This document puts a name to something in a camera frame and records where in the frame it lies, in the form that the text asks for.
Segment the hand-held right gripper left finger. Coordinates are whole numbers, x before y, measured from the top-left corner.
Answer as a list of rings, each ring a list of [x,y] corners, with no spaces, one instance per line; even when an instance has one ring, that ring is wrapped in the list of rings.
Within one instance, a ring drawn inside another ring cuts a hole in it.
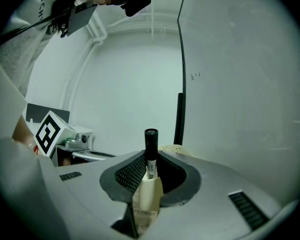
[[[84,164],[55,167],[38,157],[45,240],[135,240],[133,196],[146,172],[143,151]]]

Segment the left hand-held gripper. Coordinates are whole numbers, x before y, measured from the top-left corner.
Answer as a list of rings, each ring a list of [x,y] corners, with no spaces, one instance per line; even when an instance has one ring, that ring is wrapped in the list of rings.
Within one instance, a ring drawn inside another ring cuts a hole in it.
[[[34,141],[40,153],[52,160],[54,166],[61,165],[57,155],[57,146],[72,152],[72,156],[80,159],[108,159],[115,156],[90,150],[93,131],[80,125],[69,124],[53,111],[43,118],[34,135]]]

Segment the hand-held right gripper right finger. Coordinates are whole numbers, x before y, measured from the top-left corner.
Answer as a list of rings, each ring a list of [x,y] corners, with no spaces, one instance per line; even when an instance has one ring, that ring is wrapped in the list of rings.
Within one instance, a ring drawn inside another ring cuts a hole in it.
[[[262,239],[281,205],[235,170],[160,151],[158,216],[144,240]]]

